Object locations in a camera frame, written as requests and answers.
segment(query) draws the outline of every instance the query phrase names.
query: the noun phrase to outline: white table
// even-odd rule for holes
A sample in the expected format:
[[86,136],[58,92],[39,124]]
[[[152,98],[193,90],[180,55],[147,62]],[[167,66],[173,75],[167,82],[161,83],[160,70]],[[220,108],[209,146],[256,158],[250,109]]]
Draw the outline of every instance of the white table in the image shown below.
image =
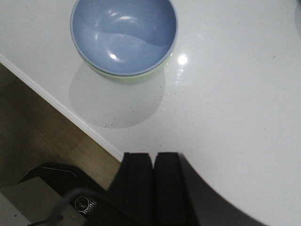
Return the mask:
[[301,225],[301,8],[296,0],[173,0],[164,70],[126,85],[78,55],[75,0],[0,1],[0,61],[117,159],[183,152],[263,223]]

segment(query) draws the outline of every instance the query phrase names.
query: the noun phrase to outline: bowl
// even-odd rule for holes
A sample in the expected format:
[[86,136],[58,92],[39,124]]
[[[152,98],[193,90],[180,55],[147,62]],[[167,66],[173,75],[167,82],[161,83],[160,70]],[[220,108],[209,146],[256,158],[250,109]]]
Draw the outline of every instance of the bowl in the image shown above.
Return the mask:
[[108,76],[137,76],[171,54],[177,17],[169,0],[77,0],[70,20],[79,54]]

